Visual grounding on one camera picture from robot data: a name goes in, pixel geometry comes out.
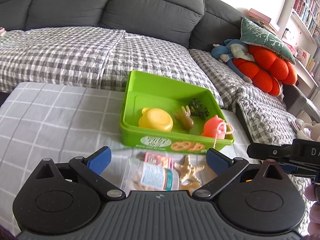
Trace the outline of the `person right hand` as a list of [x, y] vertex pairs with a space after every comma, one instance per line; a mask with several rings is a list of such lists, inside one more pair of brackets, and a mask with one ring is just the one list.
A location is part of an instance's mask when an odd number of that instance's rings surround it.
[[308, 226], [308, 233], [310, 236], [317, 235], [319, 236], [319, 203], [316, 201], [316, 195], [315, 195], [315, 184], [309, 185], [305, 191], [304, 195], [307, 200], [314, 202], [310, 209], [310, 223]]

